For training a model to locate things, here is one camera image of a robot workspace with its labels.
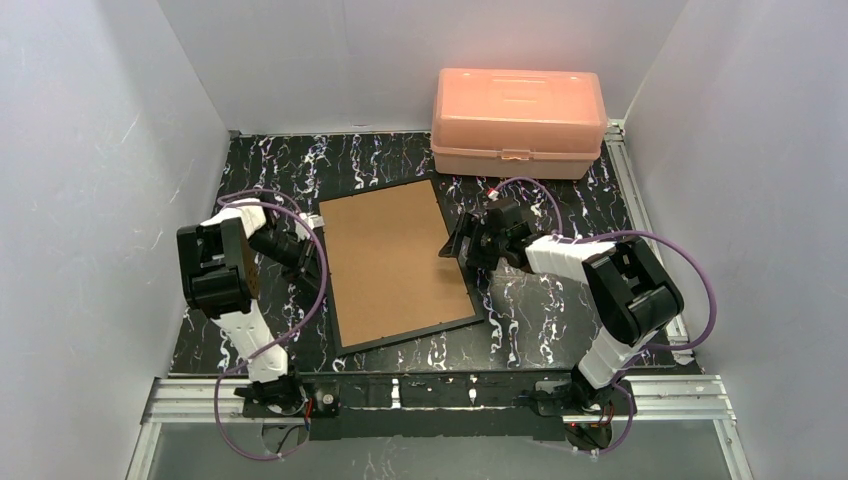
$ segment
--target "white panel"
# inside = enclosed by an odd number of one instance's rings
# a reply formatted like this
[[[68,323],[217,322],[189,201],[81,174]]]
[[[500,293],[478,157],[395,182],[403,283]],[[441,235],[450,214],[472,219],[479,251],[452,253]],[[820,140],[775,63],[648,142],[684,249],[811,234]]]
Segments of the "white panel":
[[[685,0],[160,0],[227,127],[429,129],[443,67],[586,70],[624,116]]]
[[[845,478],[848,4],[692,1],[627,120],[657,230],[702,261],[756,478]],[[703,289],[668,258],[703,326]]]
[[[0,478],[123,478],[227,132],[154,0],[0,14]]]

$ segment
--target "black marble surface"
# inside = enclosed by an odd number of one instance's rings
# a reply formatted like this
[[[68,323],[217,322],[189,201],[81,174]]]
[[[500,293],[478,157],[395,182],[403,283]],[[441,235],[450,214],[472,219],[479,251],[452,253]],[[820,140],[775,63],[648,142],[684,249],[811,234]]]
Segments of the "black marble surface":
[[[230,145],[219,194],[253,187],[290,194],[304,211],[321,197],[352,193],[387,182],[431,175],[429,134],[251,136]],[[439,175],[437,196],[449,224],[462,209],[482,210],[485,192],[498,179]],[[566,236],[630,228],[606,148],[582,180],[544,181],[557,198]],[[532,186],[512,184],[505,195],[518,199],[536,227],[556,227],[553,209]],[[257,255],[260,306],[271,331],[282,334],[309,305],[294,300],[293,286],[279,278],[279,265]],[[326,304],[286,346],[302,372],[433,371],[570,368],[585,354],[600,328],[588,289],[549,275],[526,275],[504,266],[478,274],[484,322],[376,350],[336,356]],[[655,341],[665,343],[663,334]],[[174,352],[172,374],[215,374],[233,366],[237,353],[200,313],[186,312]],[[673,366],[667,352],[645,352],[639,365]]]

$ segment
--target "brown cardboard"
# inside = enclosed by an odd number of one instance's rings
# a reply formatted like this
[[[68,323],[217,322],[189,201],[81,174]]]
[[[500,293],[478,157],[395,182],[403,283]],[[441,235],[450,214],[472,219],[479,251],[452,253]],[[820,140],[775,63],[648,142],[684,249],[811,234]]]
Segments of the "brown cardboard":
[[[474,315],[430,181],[323,201],[342,347]]]

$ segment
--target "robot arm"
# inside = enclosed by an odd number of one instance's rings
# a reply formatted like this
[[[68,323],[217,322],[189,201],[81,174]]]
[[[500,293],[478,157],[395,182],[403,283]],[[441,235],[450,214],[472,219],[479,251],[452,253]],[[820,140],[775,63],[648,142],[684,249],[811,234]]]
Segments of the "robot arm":
[[[200,225],[177,231],[186,302],[224,331],[241,358],[248,358],[274,340],[259,309],[254,250],[280,262],[283,276],[297,281],[301,289],[317,289],[318,263],[311,242],[298,239],[294,233],[278,232],[276,220],[272,211],[262,207],[231,207]],[[252,385],[236,389],[237,395],[263,405],[277,405],[282,411],[303,401],[303,387],[281,346],[257,355],[247,369]]]
[[[528,273],[547,273],[589,286],[603,323],[592,347],[560,393],[568,405],[605,404],[618,373],[683,310],[683,298],[648,244],[639,237],[576,244],[533,232],[511,199],[490,202],[481,216],[463,213],[439,252],[466,265],[493,270],[501,257]]]

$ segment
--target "purple cable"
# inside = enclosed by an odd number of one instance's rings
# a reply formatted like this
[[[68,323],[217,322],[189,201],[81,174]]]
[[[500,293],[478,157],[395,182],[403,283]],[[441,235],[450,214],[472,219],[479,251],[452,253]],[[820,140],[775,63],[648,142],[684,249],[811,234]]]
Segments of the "purple cable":
[[[264,189],[256,189],[256,190],[252,190],[252,191],[256,192],[256,191],[260,191],[260,190],[264,190]],[[238,192],[238,193],[228,195],[227,198],[232,198],[233,196],[241,195],[244,192]],[[236,365],[235,367],[230,368],[229,370],[225,370],[224,372],[222,372],[221,375],[218,376],[218,379],[215,381],[215,393],[212,397],[212,404],[213,404],[213,408],[215,410],[215,425],[218,427],[218,432],[221,433],[221,437],[224,439],[224,442],[226,442],[227,445],[234,452],[236,452],[239,455],[241,455],[245,458],[248,458],[250,460],[273,461],[273,460],[277,460],[277,459],[280,459],[282,457],[285,457],[287,455],[294,453],[303,444],[297,445],[296,447],[294,447],[290,450],[287,450],[287,451],[281,452],[281,453],[277,453],[277,454],[274,454],[274,455],[254,455],[250,452],[246,452],[246,451],[242,450],[241,448],[239,448],[239,446],[236,445],[235,442],[233,442],[233,440],[229,437],[229,435],[227,435],[227,430],[224,428],[224,424],[221,422],[221,414],[220,414],[220,411],[219,411],[219,408],[218,408],[218,401],[219,401],[220,390],[221,390],[221,382],[228,375],[236,373],[239,370],[241,370],[242,368],[244,368],[245,366],[247,366],[247,364],[250,362],[250,360],[253,360],[257,356],[266,352],[271,347],[273,347],[275,345],[282,345],[283,343],[288,341],[292,337],[292,335],[294,335],[295,333],[297,333],[298,330],[303,328],[303,326],[306,325],[306,322],[308,322],[315,315],[315,313],[321,307],[321,303],[323,302],[323,299],[324,299],[324,293],[327,290],[327,255],[324,252],[324,247],[321,245],[321,241],[318,239],[318,236],[315,234],[315,232],[312,231],[312,228],[310,228],[309,225],[305,221],[303,221],[303,219],[301,219],[296,213],[292,212],[291,210],[287,210],[287,209],[285,209],[285,208],[283,208],[279,205],[274,205],[273,203],[259,202],[259,201],[249,202],[249,203],[239,203],[239,204],[236,204],[236,205],[228,204],[228,203],[225,202],[221,206],[223,208],[240,208],[240,207],[270,208],[271,210],[274,210],[274,211],[276,211],[276,212],[278,212],[282,215],[285,215],[287,217],[292,218],[295,222],[299,223],[303,228],[305,228],[306,231],[309,233],[309,238],[312,240],[312,243],[315,244],[315,250],[318,252],[318,258],[320,259],[320,263],[321,263],[321,285],[318,287],[318,297],[315,299],[315,303],[312,304],[312,308],[310,308],[309,311],[306,312],[306,315],[303,316],[303,320],[298,322],[288,332],[286,332],[283,335],[276,338],[273,342],[269,343],[268,345],[263,346],[262,348],[256,350],[255,352],[253,352],[250,356],[247,357],[246,360],[243,360],[243,361],[239,362],[239,364]]]
[[[706,292],[707,292],[707,302],[710,305],[710,313],[709,313],[709,317],[707,317],[707,326],[706,326],[706,328],[704,328],[704,331],[701,333],[701,335],[698,336],[698,338],[696,338],[695,340],[693,340],[689,343],[683,344],[683,345],[660,345],[660,344],[657,344],[657,343],[649,343],[649,344],[645,345],[644,348],[650,348],[650,349],[654,349],[654,350],[666,350],[666,351],[675,352],[675,351],[680,351],[680,350],[691,350],[691,349],[697,347],[698,345],[704,343],[704,340],[706,340],[707,337],[710,336],[710,334],[713,331],[713,328],[715,328],[716,316],[718,314],[718,312],[717,312],[718,306],[716,304],[715,290],[713,289],[712,282],[710,282],[710,279],[707,277],[707,272],[704,271],[704,267],[702,267],[701,264],[698,263],[698,261],[695,260],[692,257],[692,255],[689,254],[689,252],[684,250],[683,247],[681,247],[680,245],[672,242],[671,240],[669,240],[665,237],[661,237],[661,236],[659,236],[655,233],[645,232],[645,231],[642,231],[642,230],[622,230],[620,232],[602,233],[600,235],[595,235],[594,237],[581,238],[579,240],[576,240],[576,242],[577,243],[603,242],[605,240],[611,240],[613,238],[618,238],[618,237],[625,237],[625,236],[628,236],[628,235],[636,235],[636,236],[640,236],[640,237],[650,238],[651,240],[657,241],[657,242],[665,245],[666,247],[674,250],[678,254],[680,254],[681,257],[683,257],[687,262],[689,262],[689,265],[692,265],[692,268],[695,270],[695,273],[697,273],[698,276],[701,277],[701,282],[704,284],[704,290],[706,290]]]
[[[273,193],[274,195],[281,197],[283,200],[289,202],[294,207],[295,212],[297,212],[297,213],[303,212],[303,210],[300,209],[300,205],[298,205],[297,202],[295,202],[293,198],[291,198],[290,196],[286,195],[285,193],[283,193],[279,190],[273,190],[273,189],[270,189],[270,188],[258,188],[257,187],[257,188],[251,188],[250,190],[242,190],[240,192],[228,193],[226,195],[221,195],[220,197],[218,197],[217,203],[221,207],[224,207],[226,204],[232,202],[233,200],[241,199],[243,197],[250,197],[250,196],[255,195],[257,193]]]
[[[548,201],[550,201],[551,205],[554,206],[554,212],[556,212],[558,228],[554,231],[554,233],[562,233],[562,214],[559,213],[559,206],[556,204],[556,199],[554,199],[554,196],[551,195],[551,192],[548,191],[548,189],[545,188],[545,186],[539,183],[537,180],[534,180],[530,177],[512,177],[495,185],[495,190],[500,190],[504,186],[514,182],[527,182],[539,187],[539,190],[541,190],[542,193],[544,193],[548,197]]]

